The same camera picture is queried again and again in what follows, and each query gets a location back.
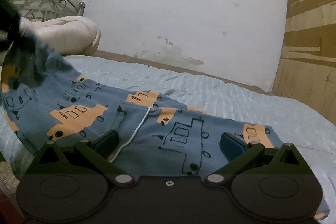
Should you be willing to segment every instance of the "bed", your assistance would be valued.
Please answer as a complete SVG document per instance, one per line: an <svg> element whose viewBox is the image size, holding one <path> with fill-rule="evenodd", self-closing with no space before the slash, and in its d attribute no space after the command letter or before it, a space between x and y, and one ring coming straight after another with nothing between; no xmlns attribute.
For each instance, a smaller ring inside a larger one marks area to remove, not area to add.
<svg viewBox="0 0 336 224"><path fill-rule="evenodd" d="M80 8L74 8L73 12L79 13ZM37 10L41 15L34 13L30 17L33 20L46 20L45 14L62 14L58 10ZM321 223L336 223L336 127L307 105L289 98L258 94L204 75L177 73L98 57L65 58L83 75L103 85L131 91L154 89L210 115L272 126L282 141L296 145L321 183L330 208L329 216ZM5 121L2 105L0 151L16 174L24 173L33 158Z"/></svg>

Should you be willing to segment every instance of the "metal headboard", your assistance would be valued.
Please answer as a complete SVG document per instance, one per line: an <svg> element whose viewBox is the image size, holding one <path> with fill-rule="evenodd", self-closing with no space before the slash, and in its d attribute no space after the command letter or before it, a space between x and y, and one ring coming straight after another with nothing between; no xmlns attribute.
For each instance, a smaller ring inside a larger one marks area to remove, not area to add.
<svg viewBox="0 0 336 224"><path fill-rule="evenodd" d="M46 21L63 16L83 16L85 3L76 7L70 0L10 0L21 15L31 21Z"/></svg>

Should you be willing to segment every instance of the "orange train print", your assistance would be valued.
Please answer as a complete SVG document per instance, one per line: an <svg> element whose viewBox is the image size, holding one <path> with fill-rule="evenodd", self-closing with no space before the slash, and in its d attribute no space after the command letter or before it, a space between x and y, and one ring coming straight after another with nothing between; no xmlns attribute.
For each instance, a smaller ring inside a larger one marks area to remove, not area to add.
<svg viewBox="0 0 336 224"><path fill-rule="evenodd" d="M101 116L107 107L95 105L89 108L82 105L73 105L61 110L53 110L50 115L61 123L53 126L47 136L50 140L59 140L63 137L75 134L92 125L95 120L103 121Z"/></svg>
<svg viewBox="0 0 336 224"><path fill-rule="evenodd" d="M1 71L1 87L2 93L7 93L9 91L9 79L15 78L19 79L22 71L19 71L17 67L13 65L4 65Z"/></svg>
<svg viewBox="0 0 336 224"><path fill-rule="evenodd" d="M156 102L158 96L159 96L159 93L155 90L151 90L150 92L137 91L134 95L129 94L127 96L126 102L131 102L131 103L141 105L141 106L152 107L154 106L154 103ZM187 107L187 110L202 112L203 114L208 114L207 112L201 111L194 107L189 107L189 106L186 106L186 107ZM169 121L174 117L175 112L177 110L176 108L171 108L171 107L159 107L159 109L161 109L162 112L160 113L156 122L162 125L168 124Z"/></svg>

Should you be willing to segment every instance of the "floor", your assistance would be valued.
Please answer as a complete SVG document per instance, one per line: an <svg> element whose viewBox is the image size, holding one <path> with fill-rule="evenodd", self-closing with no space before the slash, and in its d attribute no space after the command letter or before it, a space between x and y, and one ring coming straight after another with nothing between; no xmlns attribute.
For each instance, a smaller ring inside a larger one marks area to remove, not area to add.
<svg viewBox="0 0 336 224"><path fill-rule="evenodd" d="M8 163L0 156L0 223L21 224L23 215L15 200L19 180L14 176Z"/></svg>

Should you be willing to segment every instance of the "metal screw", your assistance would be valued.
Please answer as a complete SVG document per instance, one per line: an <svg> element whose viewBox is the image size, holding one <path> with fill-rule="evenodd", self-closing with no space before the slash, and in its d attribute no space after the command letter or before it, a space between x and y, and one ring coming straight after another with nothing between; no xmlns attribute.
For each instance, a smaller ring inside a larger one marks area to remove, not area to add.
<svg viewBox="0 0 336 224"><path fill-rule="evenodd" d="M167 186L173 186L175 183L173 181L166 181Z"/></svg>
<svg viewBox="0 0 336 224"><path fill-rule="evenodd" d="M132 181L132 177L130 175L118 175L115 180L119 183L129 183Z"/></svg>
<svg viewBox="0 0 336 224"><path fill-rule="evenodd" d="M212 174L208 176L208 181L212 183L219 183L219 182L222 182L223 180L224 180L224 177L222 175Z"/></svg>

